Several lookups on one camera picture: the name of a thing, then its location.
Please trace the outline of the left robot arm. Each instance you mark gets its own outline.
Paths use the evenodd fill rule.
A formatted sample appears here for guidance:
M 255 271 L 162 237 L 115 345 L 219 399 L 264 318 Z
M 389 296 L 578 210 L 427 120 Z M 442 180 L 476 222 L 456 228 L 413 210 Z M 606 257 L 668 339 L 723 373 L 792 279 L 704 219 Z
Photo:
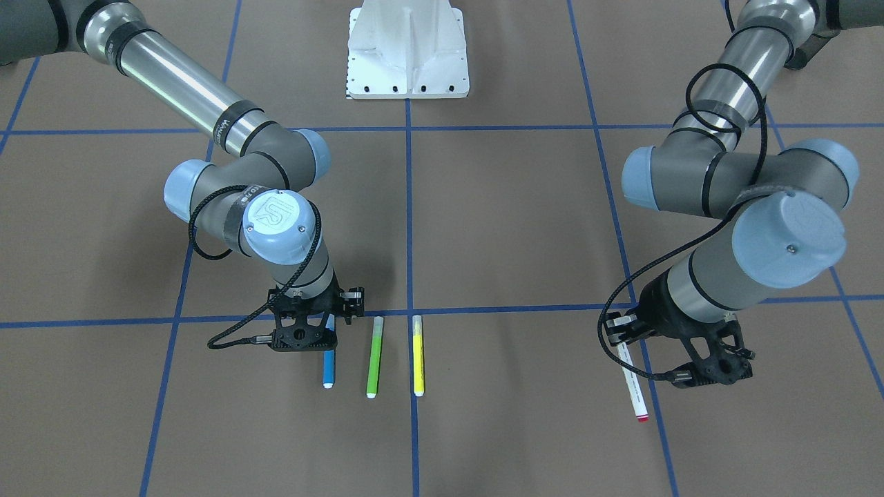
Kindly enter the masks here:
M 838 214 L 859 176 L 852 152 L 830 139 L 777 155 L 742 154 L 736 145 L 764 119 L 764 96 L 783 68 L 804 66 L 843 29 L 881 24 L 881 1 L 745 4 L 718 62 L 691 80 L 699 88 L 687 88 L 665 142 L 634 150 L 622 172 L 632 204 L 721 224 L 647 284 L 637 307 L 606 318 L 612 344 L 716 330 L 839 261 L 846 243 Z

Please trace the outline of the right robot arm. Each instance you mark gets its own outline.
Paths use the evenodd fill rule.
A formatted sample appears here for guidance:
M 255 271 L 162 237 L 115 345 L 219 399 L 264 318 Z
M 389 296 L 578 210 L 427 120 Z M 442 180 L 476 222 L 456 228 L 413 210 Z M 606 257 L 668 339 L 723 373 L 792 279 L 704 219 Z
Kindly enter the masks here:
M 347 170 L 326 110 L 343 88 L 340 1 L 139 2 L 159 32 L 283 125 L 316 127 L 331 173 L 307 194 L 330 231 Z M 2 331 L 171 323 L 235 315 L 265 298 L 261 265 L 197 262 L 181 283 L 185 224 L 163 202 L 180 161 L 227 155 L 117 70 L 58 53 L 2 68 Z

